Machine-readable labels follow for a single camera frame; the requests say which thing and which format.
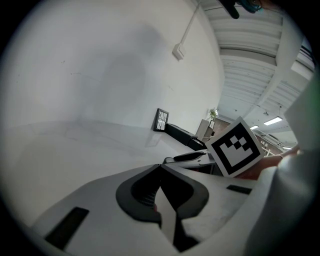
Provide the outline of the black picture frame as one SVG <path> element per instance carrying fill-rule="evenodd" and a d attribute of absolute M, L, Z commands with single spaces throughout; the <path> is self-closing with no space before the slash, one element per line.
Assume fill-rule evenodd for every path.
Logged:
<path fill-rule="evenodd" d="M 169 112 L 158 108 L 155 115 L 155 120 L 153 124 L 153 131 L 164 132 L 169 119 Z"/>

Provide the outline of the white oval table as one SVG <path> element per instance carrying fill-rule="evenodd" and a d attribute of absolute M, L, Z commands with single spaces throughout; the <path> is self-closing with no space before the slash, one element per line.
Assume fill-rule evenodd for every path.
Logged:
<path fill-rule="evenodd" d="M 82 185 L 191 152 L 165 132 L 108 122 L 48 121 L 0 130 L 0 191 L 32 226 Z"/>

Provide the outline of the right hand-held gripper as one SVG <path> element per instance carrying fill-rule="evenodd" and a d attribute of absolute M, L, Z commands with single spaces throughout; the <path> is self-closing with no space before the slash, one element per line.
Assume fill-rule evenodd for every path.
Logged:
<path fill-rule="evenodd" d="M 242 117 L 211 137 L 205 142 L 205 146 L 224 177 L 236 177 L 265 157 L 261 144 Z M 209 164 L 208 151 L 199 150 L 166 157 L 162 164 L 198 168 Z"/>

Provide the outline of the wooden shelf unit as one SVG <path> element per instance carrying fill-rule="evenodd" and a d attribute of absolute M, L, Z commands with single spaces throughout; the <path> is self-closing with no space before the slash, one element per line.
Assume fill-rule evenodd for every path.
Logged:
<path fill-rule="evenodd" d="M 207 142 L 211 137 L 214 136 L 214 124 L 215 122 L 210 120 L 202 119 L 200 122 L 200 125 L 196 132 L 196 137 L 199 141 L 205 143 Z"/>

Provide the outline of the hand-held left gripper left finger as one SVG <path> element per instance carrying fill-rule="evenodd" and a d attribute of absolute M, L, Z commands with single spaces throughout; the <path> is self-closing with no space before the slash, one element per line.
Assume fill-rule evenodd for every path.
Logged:
<path fill-rule="evenodd" d="M 86 183 L 35 221 L 35 242 L 54 256 L 174 255 L 154 208 L 162 171 L 147 165 Z"/>

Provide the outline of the person's right forearm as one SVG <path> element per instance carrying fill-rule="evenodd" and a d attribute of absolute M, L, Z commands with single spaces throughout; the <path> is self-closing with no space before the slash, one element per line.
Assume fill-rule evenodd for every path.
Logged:
<path fill-rule="evenodd" d="M 264 169 L 270 168 L 270 167 L 276 167 L 283 158 L 291 155 L 296 155 L 300 150 L 300 146 L 297 144 L 293 148 L 288 149 L 287 151 L 273 155 L 273 156 L 266 156 L 262 158 L 258 162 L 257 171 L 258 174 L 260 174 Z"/>

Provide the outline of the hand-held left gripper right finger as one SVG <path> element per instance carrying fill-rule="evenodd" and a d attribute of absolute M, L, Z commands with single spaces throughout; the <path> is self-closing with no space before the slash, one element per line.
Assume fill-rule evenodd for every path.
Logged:
<path fill-rule="evenodd" d="M 244 204 L 256 181 L 161 165 L 161 189 L 175 211 L 173 245 L 180 252 L 218 232 Z"/>

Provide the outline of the dark blue drawer box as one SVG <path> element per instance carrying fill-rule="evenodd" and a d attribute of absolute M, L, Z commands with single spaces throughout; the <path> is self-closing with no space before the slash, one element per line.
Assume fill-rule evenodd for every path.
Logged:
<path fill-rule="evenodd" d="M 182 129 L 177 125 L 167 123 L 164 131 L 172 138 L 194 151 L 207 149 L 205 143 L 200 141 L 195 134 Z"/>

